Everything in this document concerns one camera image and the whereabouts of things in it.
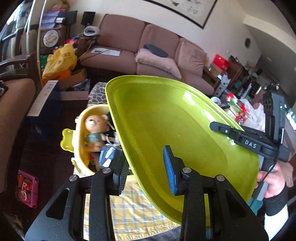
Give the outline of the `person's right hand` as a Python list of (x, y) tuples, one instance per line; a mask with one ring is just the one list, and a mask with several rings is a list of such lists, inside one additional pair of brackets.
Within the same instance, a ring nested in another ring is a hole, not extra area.
[(274, 167), (274, 172), (267, 174), (266, 171), (259, 171), (257, 181), (262, 181), (266, 176), (264, 182), (268, 184), (264, 198), (271, 198), (279, 195), (285, 186), (293, 186), (293, 166), (287, 162), (278, 161)]

